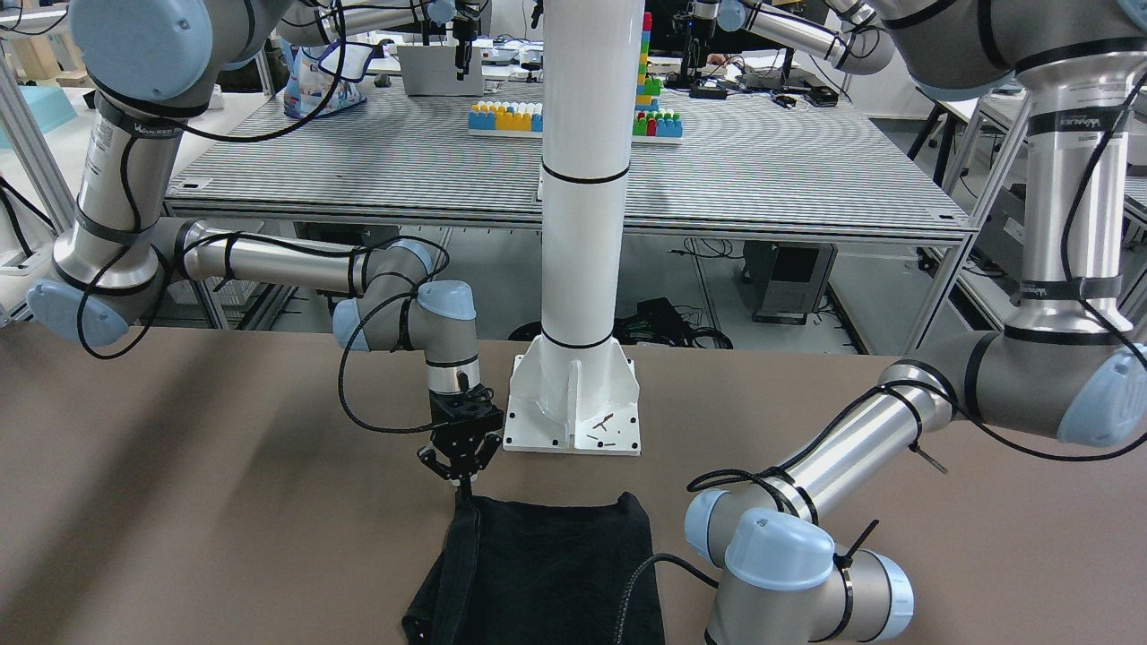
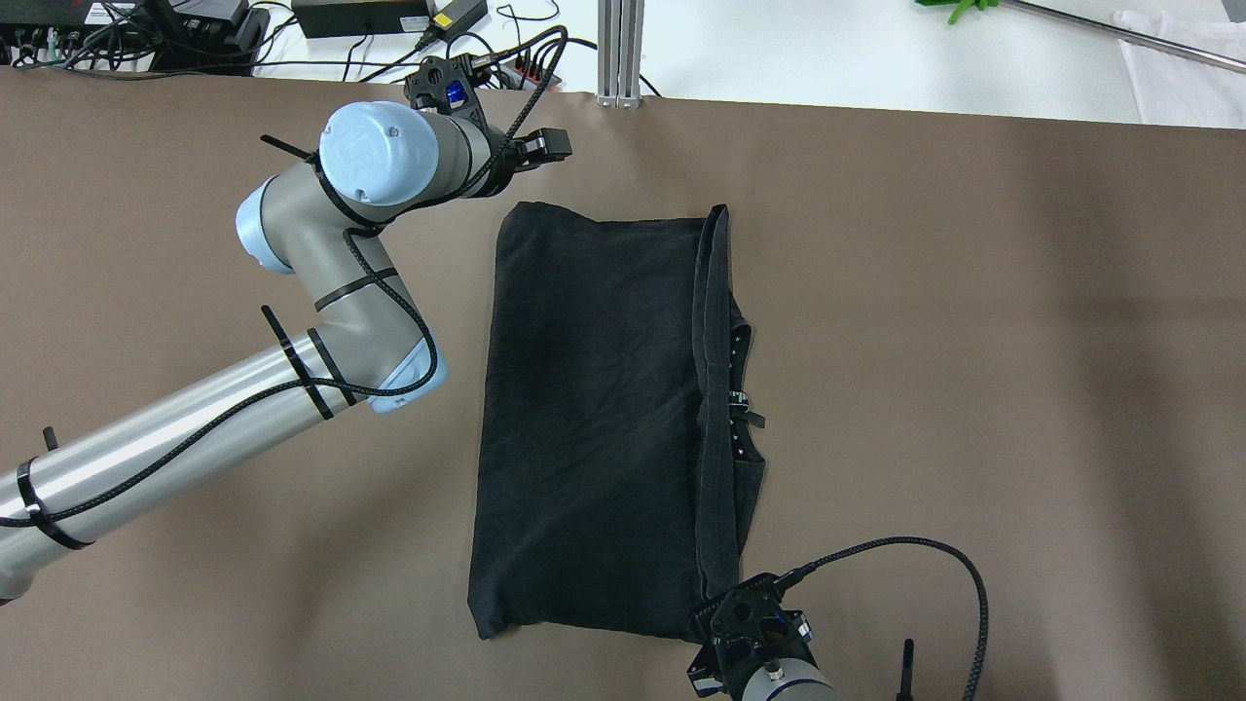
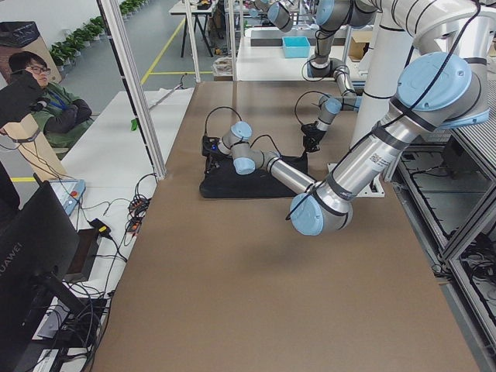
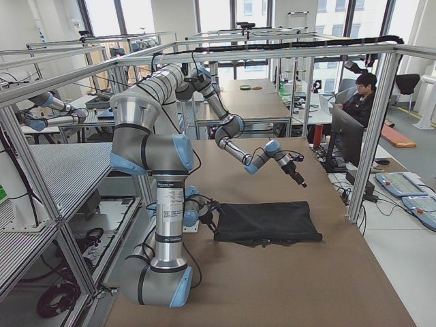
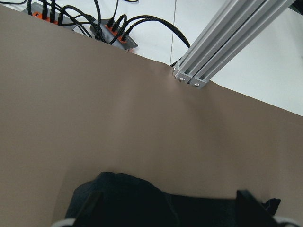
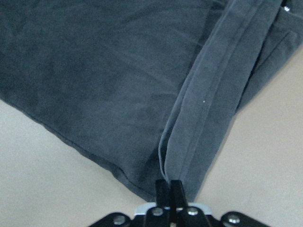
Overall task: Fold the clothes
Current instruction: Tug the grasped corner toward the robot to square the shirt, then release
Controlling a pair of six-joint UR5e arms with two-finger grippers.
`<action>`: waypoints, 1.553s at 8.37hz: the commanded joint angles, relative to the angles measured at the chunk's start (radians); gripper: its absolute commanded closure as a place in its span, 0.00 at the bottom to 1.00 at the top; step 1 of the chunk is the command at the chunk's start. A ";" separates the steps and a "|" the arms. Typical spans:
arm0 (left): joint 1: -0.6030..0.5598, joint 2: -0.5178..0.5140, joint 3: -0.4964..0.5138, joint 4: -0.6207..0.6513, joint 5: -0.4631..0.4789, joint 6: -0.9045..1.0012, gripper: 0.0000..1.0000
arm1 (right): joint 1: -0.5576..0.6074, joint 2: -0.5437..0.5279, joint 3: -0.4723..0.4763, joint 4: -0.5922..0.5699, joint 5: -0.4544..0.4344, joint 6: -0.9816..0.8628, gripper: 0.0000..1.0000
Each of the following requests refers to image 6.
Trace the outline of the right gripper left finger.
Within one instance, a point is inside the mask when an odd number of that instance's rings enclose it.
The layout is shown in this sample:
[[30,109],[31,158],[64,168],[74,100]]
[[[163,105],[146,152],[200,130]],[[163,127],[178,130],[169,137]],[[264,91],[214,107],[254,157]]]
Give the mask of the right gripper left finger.
[[156,205],[165,210],[170,209],[170,188],[169,184],[161,179],[157,180],[155,183],[155,192],[156,192]]

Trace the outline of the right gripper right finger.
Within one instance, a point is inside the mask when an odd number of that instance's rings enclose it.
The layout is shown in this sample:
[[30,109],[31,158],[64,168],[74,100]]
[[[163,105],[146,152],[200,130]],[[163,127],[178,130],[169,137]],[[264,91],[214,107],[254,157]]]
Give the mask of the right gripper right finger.
[[172,210],[183,210],[187,207],[185,191],[180,180],[170,182],[170,204]]

